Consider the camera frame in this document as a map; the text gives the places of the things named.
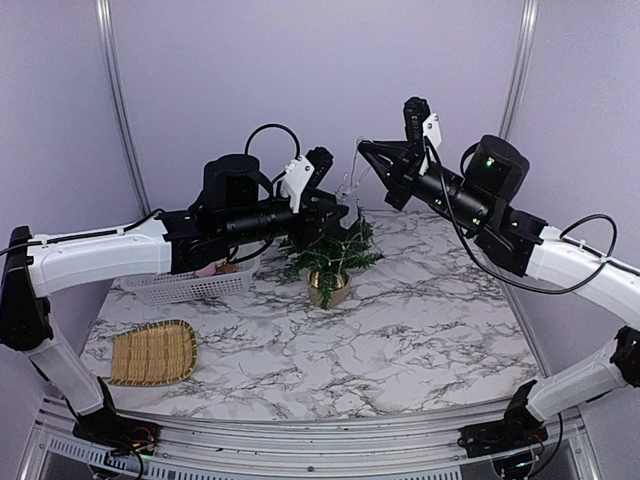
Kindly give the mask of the small green christmas tree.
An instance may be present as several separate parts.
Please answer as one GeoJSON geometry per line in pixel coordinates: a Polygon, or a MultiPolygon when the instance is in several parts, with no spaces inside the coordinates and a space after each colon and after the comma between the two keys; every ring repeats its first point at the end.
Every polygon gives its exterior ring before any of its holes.
{"type": "Polygon", "coordinates": [[[375,247],[373,234],[373,225],[358,207],[356,220],[350,227],[343,228],[337,223],[301,251],[294,248],[291,240],[283,240],[278,253],[285,263],[278,280],[281,284],[291,283],[306,271],[312,303],[331,309],[346,298],[353,271],[364,271],[384,258],[375,247]]]}

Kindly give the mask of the pink pompom ornament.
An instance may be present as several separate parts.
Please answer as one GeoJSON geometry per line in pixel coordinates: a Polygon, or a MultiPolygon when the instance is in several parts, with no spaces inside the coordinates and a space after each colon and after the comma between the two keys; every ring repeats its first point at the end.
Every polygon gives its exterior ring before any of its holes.
{"type": "Polygon", "coordinates": [[[207,277],[207,276],[214,275],[216,273],[216,270],[217,270],[217,268],[216,268],[215,265],[209,265],[209,266],[207,266],[205,268],[202,268],[200,270],[195,271],[194,274],[197,277],[207,277]]]}

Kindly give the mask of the white plastic basket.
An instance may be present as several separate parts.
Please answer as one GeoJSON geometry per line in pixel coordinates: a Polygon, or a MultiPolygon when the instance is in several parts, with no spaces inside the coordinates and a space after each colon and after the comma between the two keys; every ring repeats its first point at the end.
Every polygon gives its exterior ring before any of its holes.
{"type": "Polygon", "coordinates": [[[171,304],[221,296],[244,294],[252,285],[260,257],[237,264],[235,272],[198,277],[193,272],[177,275],[123,277],[121,287],[148,305],[171,304]]]}

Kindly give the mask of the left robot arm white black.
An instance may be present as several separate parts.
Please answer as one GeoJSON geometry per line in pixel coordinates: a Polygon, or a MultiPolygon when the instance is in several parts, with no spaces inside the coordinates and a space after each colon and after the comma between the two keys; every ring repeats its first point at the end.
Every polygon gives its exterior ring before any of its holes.
{"type": "Polygon", "coordinates": [[[106,445],[135,428],[119,415],[106,384],[90,373],[56,331],[50,296],[84,284],[140,274],[196,272],[235,263],[246,244],[287,237],[297,249],[318,240],[347,214],[319,185],[333,162],[317,147],[297,153],[274,179],[249,153],[204,168],[203,187],[184,210],[156,210],[125,226],[62,236],[11,234],[1,275],[1,341],[24,353],[64,395],[79,427],[106,445]]]}

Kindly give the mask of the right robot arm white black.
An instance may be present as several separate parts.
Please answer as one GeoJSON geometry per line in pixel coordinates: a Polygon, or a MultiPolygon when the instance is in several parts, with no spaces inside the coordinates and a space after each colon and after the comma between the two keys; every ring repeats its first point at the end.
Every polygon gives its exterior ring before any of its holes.
{"type": "Polygon", "coordinates": [[[617,388],[639,384],[639,271],[610,254],[568,238],[534,215],[511,207],[529,170],[528,160],[503,139],[485,135],[464,154],[463,174],[441,166],[427,138],[367,141],[358,145],[387,189],[386,201],[402,209],[412,197],[449,220],[488,260],[518,277],[553,284],[551,294],[575,293],[620,318],[613,340],[560,373],[521,386],[495,430],[515,448],[534,427],[561,411],[617,388]]]}

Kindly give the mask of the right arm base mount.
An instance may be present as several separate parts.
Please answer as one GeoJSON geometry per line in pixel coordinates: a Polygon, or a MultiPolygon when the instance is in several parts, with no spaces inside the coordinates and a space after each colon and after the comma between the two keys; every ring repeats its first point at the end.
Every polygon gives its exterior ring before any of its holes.
{"type": "Polygon", "coordinates": [[[501,419],[461,427],[457,444],[468,458],[528,447],[549,437],[544,422],[537,420],[527,409],[527,395],[536,380],[520,386],[507,405],[501,419]]]}

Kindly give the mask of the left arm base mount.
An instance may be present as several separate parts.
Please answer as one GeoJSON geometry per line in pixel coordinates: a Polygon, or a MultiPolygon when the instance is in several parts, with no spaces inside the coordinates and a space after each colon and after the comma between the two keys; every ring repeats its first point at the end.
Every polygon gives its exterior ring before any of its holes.
{"type": "Polygon", "coordinates": [[[159,438],[160,426],[154,422],[120,415],[106,383],[98,378],[98,384],[103,394],[103,404],[97,411],[86,415],[78,414],[69,401],[66,401],[75,418],[73,435],[115,449],[142,447],[153,451],[159,438]]]}

